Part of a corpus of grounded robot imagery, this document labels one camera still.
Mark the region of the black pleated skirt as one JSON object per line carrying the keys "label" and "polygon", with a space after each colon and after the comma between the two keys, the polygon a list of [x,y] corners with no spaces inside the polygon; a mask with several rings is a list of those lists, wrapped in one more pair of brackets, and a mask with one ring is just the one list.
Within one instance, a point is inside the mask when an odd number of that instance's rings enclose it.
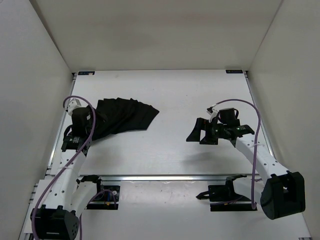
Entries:
{"label": "black pleated skirt", "polygon": [[145,131],[160,113],[153,106],[135,99],[104,98],[98,100],[92,140],[130,131]]}

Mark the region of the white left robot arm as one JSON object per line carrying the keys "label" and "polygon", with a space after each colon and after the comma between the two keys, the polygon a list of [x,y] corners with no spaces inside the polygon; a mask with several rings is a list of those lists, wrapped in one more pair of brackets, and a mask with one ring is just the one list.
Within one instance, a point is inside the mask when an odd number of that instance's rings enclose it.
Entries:
{"label": "white left robot arm", "polygon": [[72,124],[63,134],[58,173],[32,209],[30,220],[36,240],[74,240],[80,229],[80,217],[89,200],[104,195],[105,187],[98,182],[79,180],[80,170],[86,160],[94,129],[96,111],[91,106],[72,107]]}

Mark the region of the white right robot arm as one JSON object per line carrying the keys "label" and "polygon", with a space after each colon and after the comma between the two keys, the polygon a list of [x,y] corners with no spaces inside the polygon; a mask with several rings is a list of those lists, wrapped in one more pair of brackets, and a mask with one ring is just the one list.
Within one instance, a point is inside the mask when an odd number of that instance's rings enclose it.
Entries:
{"label": "white right robot arm", "polygon": [[219,139],[228,140],[255,167],[261,181],[252,187],[252,179],[245,174],[228,176],[224,185],[209,186],[197,199],[232,203],[241,197],[254,200],[265,215],[278,219],[302,213],[306,209],[305,181],[299,172],[291,172],[281,165],[260,143],[255,143],[255,132],[248,125],[210,122],[197,118],[188,142],[217,145]]}

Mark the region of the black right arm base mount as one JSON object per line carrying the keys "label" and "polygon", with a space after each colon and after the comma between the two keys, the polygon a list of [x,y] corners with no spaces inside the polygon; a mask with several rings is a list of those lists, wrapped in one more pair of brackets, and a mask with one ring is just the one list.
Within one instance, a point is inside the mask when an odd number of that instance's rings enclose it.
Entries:
{"label": "black right arm base mount", "polygon": [[209,200],[211,212],[254,212],[251,200],[234,190],[234,181],[251,180],[244,174],[228,176],[224,185],[209,185],[208,190],[199,193],[198,200]]}

